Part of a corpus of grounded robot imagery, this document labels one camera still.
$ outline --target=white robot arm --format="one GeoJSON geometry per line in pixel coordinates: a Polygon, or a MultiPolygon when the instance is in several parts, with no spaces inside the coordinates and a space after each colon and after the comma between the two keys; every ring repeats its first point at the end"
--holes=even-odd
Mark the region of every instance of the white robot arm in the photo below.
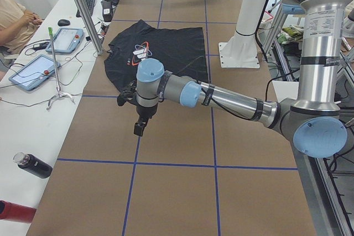
{"type": "Polygon", "coordinates": [[[148,119],[162,99],[194,107],[198,102],[221,108],[242,119],[258,121],[288,139],[299,151],[315,158],[333,155],[343,148],[347,131],[338,120],[334,103],[340,62],[341,28],[346,5],[352,0],[283,0],[306,11],[301,75],[296,100],[263,102],[187,77],[164,71],[156,59],[138,66],[136,105],[139,121],[134,133],[142,135],[148,119]]]}

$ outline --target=computer mouse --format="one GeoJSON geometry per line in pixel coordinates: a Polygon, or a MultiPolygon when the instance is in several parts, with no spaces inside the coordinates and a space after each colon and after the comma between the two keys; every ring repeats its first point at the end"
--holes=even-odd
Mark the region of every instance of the computer mouse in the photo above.
{"type": "Polygon", "coordinates": [[[70,21],[67,19],[59,19],[58,20],[58,26],[68,26],[70,25],[70,21]]]}

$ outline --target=red cylinder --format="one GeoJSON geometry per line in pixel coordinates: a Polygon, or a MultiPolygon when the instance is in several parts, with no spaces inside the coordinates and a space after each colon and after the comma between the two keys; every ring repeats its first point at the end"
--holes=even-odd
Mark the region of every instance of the red cylinder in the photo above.
{"type": "Polygon", "coordinates": [[[0,219],[31,223],[36,212],[35,208],[0,201],[0,219]]]}

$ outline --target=person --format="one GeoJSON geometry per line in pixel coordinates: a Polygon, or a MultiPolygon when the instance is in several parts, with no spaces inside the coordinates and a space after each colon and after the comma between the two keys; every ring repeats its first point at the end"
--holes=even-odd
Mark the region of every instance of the person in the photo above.
{"type": "Polygon", "coordinates": [[[19,54],[42,24],[42,19],[15,0],[0,0],[0,46],[19,54]]]}

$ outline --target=black bottle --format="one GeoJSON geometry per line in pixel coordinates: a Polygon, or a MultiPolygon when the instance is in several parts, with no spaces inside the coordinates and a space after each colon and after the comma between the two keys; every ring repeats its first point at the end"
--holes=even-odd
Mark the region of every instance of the black bottle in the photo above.
{"type": "Polygon", "coordinates": [[[24,154],[19,152],[14,155],[13,161],[18,164],[19,168],[42,179],[49,177],[53,169],[50,165],[37,159],[32,154],[24,154]]]}

